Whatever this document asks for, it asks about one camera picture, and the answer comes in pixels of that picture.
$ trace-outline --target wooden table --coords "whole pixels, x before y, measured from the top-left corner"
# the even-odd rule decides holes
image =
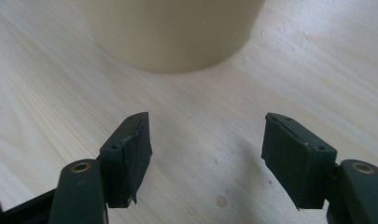
[[[53,189],[148,111],[154,155],[138,204],[110,223],[326,223],[297,211],[260,158],[267,112],[378,166],[378,1],[268,0],[236,54],[152,74],[104,52],[70,0],[0,0],[0,201]]]

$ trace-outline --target white cylinder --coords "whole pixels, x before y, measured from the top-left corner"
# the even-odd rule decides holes
[[[248,39],[262,0],[79,0],[111,56],[152,72],[217,63]]]

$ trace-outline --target black plastic arm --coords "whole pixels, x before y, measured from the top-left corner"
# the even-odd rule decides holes
[[[378,224],[378,167],[335,163],[337,150],[294,119],[269,113],[261,157],[297,208],[322,209],[328,222]]]
[[[0,224],[107,223],[108,206],[126,208],[142,184],[152,155],[148,113],[124,120],[96,160],[75,161],[61,171],[58,187],[6,212]]]

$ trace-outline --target wood grain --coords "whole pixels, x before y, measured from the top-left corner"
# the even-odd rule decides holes
[[[152,74],[110,57],[74,1],[0,0],[0,201],[56,187],[148,111],[154,150],[138,204],[110,223],[326,223],[297,211],[260,158],[267,112],[378,166],[378,1],[266,1],[222,63]]]

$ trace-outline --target screw hole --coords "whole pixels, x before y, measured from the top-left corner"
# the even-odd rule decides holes
[[[86,170],[89,170],[91,167],[91,164],[88,163],[88,162],[82,162],[82,163],[79,163],[79,164],[76,164],[75,166],[72,167],[71,171],[73,173],[81,173],[81,172],[84,172]]]

